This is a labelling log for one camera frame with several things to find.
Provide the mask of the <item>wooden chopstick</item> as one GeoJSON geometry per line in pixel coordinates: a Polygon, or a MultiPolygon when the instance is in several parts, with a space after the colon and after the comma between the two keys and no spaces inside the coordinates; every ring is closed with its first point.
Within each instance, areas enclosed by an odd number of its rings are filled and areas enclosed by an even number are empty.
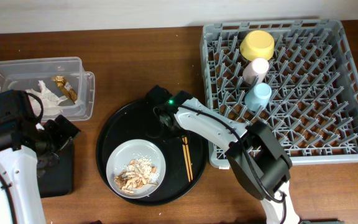
{"type": "Polygon", "coordinates": [[[189,149],[187,136],[185,136],[183,138],[183,142],[185,143],[185,155],[186,155],[186,161],[187,161],[187,165],[188,165],[189,178],[190,178],[189,182],[191,182],[193,180],[193,169],[192,169],[192,163],[191,163],[191,157],[190,157],[190,149],[189,149]]]}
{"type": "Polygon", "coordinates": [[[183,156],[184,156],[184,160],[185,160],[186,173],[188,176],[188,181],[191,182],[191,175],[190,175],[190,170],[188,167],[188,156],[187,156],[186,147],[187,147],[186,137],[182,137],[182,148],[183,148],[183,156]]]}

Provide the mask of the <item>white napkin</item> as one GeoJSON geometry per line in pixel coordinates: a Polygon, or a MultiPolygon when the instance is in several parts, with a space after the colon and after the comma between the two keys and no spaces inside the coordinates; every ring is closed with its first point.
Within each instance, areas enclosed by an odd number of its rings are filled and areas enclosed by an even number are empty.
{"type": "Polygon", "coordinates": [[[61,112],[59,104],[66,101],[68,98],[66,96],[58,97],[56,94],[52,93],[42,80],[39,80],[38,86],[40,87],[40,91],[28,89],[26,92],[41,99],[44,107],[44,116],[55,116],[59,114],[61,112]]]}

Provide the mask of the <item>grey plate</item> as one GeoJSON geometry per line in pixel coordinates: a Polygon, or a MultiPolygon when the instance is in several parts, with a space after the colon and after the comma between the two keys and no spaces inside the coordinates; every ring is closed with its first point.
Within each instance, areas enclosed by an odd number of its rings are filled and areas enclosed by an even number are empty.
{"type": "Polygon", "coordinates": [[[161,185],[166,173],[166,162],[161,150],[153,143],[143,139],[133,139],[119,145],[108,159],[106,175],[109,186],[118,195],[124,198],[138,199],[148,197],[155,192],[161,185]],[[146,186],[143,189],[135,190],[134,195],[122,192],[114,182],[114,177],[118,176],[133,159],[142,157],[151,160],[153,166],[157,167],[159,178],[157,185],[146,186]]]}

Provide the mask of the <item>gold foil wrapper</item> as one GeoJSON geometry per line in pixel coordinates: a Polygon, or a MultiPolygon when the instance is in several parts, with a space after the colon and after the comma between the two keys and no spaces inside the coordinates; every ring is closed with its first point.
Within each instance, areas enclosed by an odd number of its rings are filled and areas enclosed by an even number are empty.
{"type": "Polygon", "coordinates": [[[64,76],[54,76],[52,77],[52,81],[57,84],[57,87],[69,100],[71,100],[73,103],[76,102],[78,95],[64,76]]]}

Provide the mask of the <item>blue cup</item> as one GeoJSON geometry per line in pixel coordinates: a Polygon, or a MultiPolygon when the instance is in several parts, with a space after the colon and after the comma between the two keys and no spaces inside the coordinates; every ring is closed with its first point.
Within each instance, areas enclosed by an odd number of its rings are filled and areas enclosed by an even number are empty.
{"type": "Polygon", "coordinates": [[[244,103],[251,111],[257,111],[260,107],[264,109],[270,101],[271,95],[271,87],[266,83],[259,83],[246,94],[244,103]]]}

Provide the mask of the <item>pink cup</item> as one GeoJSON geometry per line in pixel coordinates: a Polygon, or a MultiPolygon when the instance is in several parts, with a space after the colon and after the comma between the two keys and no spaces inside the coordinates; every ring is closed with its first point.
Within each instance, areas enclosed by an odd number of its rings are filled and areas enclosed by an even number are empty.
{"type": "Polygon", "coordinates": [[[255,58],[244,69],[242,76],[246,83],[253,85],[262,83],[269,71],[269,62],[264,58],[255,58]]]}

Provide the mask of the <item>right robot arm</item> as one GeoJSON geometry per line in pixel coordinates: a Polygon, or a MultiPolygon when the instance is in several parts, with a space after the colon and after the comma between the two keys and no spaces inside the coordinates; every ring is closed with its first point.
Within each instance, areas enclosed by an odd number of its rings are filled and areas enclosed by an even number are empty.
{"type": "Polygon", "coordinates": [[[300,223],[290,193],[291,159],[261,121],[246,125],[205,107],[191,94],[172,95],[156,85],[145,96],[162,130],[195,133],[224,151],[236,180],[260,200],[267,223],[300,223]]]}

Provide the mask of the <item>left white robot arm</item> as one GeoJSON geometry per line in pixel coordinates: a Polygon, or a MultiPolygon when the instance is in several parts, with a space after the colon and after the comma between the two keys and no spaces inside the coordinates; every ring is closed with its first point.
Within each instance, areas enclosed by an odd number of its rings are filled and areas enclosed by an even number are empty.
{"type": "Polygon", "coordinates": [[[41,199],[70,194],[78,129],[59,115],[42,123],[19,90],[0,93],[0,223],[45,223],[41,199]]]}

